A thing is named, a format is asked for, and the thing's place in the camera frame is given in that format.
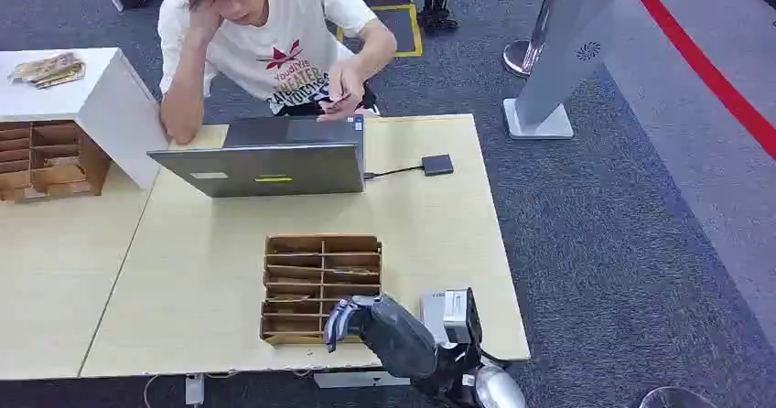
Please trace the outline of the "person's left hand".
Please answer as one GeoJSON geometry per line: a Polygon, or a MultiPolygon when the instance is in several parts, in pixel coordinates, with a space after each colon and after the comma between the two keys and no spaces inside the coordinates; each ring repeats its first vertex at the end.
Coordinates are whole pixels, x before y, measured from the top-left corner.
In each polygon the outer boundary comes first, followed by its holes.
{"type": "Polygon", "coordinates": [[[347,118],[356,112],[364,95],[364,78],[358,56],[338,60],[329,71],[329,100],[319,105],[318,121],[347,118]]]}

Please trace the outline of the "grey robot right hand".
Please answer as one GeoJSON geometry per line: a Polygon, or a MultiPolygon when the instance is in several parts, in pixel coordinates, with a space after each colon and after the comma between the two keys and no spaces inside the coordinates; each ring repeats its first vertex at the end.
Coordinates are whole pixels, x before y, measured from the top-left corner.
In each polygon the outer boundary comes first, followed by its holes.
{"type": "Polygon", "coordinates": [[[421,321],[386,294],[353,295],[330,311],[323,340],[329,352],[358,337],[396,378],[423,379],[437,370],[437,344],[421,321]]]}

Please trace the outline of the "person's right hand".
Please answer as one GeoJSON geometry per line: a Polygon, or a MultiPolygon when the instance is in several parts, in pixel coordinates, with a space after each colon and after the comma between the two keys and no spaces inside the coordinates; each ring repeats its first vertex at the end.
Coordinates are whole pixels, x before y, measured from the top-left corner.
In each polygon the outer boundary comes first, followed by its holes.
{"type": "Polygon", "coordinates": [[[190,0],[187,37],[209,43],[221,27],[223,20],[216,0],[190,0]]]}

